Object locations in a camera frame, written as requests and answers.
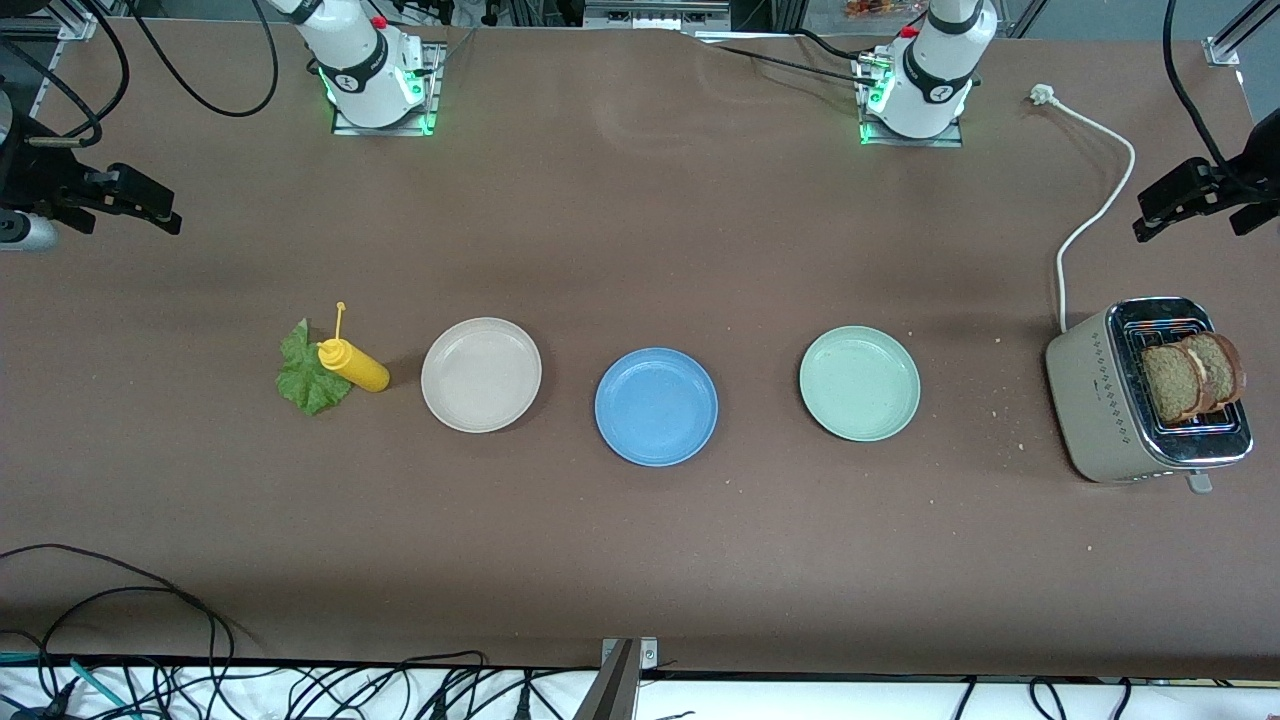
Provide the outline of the beige chrome toaster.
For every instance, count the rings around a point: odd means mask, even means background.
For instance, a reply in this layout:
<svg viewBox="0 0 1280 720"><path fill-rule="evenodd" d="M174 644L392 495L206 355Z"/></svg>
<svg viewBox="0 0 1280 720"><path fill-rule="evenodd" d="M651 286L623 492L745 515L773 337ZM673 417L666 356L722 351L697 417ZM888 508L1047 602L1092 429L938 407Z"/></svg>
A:
<svg viewBox="0 0 1280 720"><path fill-rule="evenodd" d="M1164 425L1142 354L1216 332L1208 313L1184 297L1132 299L1075 324L1046 350L1053 406L1074 468L1101 484L1184 475L1197 495L1210 471L1245 459L1254 439L1242 398L1219 413Z"/></svg>

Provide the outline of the light green plate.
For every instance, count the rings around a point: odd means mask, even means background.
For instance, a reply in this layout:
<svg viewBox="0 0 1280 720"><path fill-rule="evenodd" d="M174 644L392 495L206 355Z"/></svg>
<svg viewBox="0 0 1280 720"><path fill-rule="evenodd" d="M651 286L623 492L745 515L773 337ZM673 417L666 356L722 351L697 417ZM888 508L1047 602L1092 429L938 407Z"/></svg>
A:
<svg viewBox="0 0 1280 720"><path fill-rule="evenodd" d="M810 416L854 442L896 436L914 419L922 378L910 352L891 334L867 325L837 327L817 337L797 370Z"/></svg>

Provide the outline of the brown bread slice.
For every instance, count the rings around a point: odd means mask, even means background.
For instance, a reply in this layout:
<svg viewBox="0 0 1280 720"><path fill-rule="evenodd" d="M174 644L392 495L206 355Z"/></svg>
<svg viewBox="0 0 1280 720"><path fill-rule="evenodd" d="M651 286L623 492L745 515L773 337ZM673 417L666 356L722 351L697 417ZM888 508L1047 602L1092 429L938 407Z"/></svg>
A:
<svg viewBox="0 0 1280 720"><path fill-rule="evenodd" d="M1142 354L1146 380L1158 420L1172 427L1204 411L1206 372L1180 345L1161 345Z"/></svg>
<svg viewBox="0 0 1280 720"><path fill-rule="evenodd" d="M1224 334L1202 332L1180 341L1204 369L1204 392L1211 404L1204 413L1219 413L1240 400L1245 389L1245 372L1235 345Z"/></svg>

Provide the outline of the green lettuce leaf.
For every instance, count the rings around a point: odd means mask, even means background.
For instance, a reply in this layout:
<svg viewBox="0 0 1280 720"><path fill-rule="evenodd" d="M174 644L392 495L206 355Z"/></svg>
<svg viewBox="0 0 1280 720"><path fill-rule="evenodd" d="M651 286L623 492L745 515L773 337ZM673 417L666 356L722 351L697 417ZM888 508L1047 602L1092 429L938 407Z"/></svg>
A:
<svg viewBox="0 0 1280 720"><path fill-rule="evenodd" d="M303 318L282 340L276 391L303 414L315 416L337 406L353 384L321 364L319 343L311 341L310 331L308 320Z"/></svg>

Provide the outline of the aluminium frame rail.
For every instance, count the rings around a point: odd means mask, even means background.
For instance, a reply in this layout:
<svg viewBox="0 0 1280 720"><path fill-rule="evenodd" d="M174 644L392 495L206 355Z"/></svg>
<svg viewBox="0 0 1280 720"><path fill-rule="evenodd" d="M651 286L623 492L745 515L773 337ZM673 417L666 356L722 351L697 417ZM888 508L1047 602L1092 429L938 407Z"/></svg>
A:
<svg viewBox="0 0 1280 720"><path fill-rule="evenodd" d="M81 0L0 0L0 38L49 70L68 44L91 38L99 23ZM15 108L35 117L50 83L0 44L0 81Z"/></svg>
<svg viewBox="0 0 1280 720"><path fill-rule="evenodd" d="M1204 56L1212 67L1239 64L1239 51L1266 24L1280 18L1280 0L1248 0L1248 3L1215 35L1203 42Z"/></svg>

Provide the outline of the yellow mustard squeeze bottle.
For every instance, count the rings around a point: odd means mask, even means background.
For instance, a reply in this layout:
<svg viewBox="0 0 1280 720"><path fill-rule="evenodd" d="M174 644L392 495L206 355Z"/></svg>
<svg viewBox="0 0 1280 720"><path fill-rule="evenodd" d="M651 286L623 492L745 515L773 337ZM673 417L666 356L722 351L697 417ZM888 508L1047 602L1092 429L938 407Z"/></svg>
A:
<svg viewBox="0 0 1280 720"><path fill-rule="evenodd" d="M352 386L370 393L380 393L390 384L390 372L384 364L342 334L344 314L346 304L337 302L333 336L317 345L317 360L326 370L348 380Z"/></svg>

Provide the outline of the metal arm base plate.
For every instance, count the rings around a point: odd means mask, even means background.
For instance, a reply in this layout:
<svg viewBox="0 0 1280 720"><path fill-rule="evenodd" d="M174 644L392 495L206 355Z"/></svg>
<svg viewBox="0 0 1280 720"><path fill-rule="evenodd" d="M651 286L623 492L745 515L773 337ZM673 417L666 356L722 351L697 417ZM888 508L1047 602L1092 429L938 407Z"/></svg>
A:
<svg viewBox="0 0 1280 720"><path fill-rule="evenodd" d="M947 96L931 102L927 94L897 73L896 60L877 53L863 53L850 61L860 85L856 100L863 143L904 147L959 147L963 145L960 115L972 82L957 92L943 85Z"/></svg>
<svg viewBox="0 0 1280 720"><path fill-rule="evenodd" d="M444 78L444 44L379 35L375 53L356 67L320 65L334 108L332 132L347 136L434 135Z"/></svg>

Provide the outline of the blue plate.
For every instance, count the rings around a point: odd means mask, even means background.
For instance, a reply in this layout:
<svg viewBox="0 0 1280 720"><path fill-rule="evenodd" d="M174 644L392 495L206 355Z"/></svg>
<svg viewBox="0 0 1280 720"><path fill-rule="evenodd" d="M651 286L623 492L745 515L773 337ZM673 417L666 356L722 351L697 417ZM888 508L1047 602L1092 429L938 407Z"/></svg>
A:
<svg viewBox="0 0 1280 720"><path fill-rule="evenodd" d="M604 443L643 468L696 456L721 414L710 373L675 348L639 348L617 359L596 384L594 419Z"/></svg>

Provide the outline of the metal table bracket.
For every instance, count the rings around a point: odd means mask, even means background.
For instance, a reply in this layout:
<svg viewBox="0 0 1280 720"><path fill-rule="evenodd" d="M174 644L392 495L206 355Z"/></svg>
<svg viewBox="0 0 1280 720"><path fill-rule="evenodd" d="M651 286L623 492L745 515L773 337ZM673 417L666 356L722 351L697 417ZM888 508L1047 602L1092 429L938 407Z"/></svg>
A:
<svg viewBox="0 0 1280 720"><path fill-rule="evenodd" d="M572 720L635 720L643 673L657 660L657 638L604 639L602 666Z"/></svg>

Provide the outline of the beige plate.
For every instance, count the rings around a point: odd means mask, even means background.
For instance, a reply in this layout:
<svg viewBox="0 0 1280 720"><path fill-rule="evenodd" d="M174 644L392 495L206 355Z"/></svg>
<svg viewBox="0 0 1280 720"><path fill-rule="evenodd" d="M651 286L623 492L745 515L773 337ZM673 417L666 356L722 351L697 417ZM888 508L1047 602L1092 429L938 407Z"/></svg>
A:
<svg viewBox="0 0 1280 720"><path fill-rule="evenodd" d="M444 331L420 373L422 400L445 427L471 434L502 430L536 400L540 351L513 322L480 316Z"/></svg>

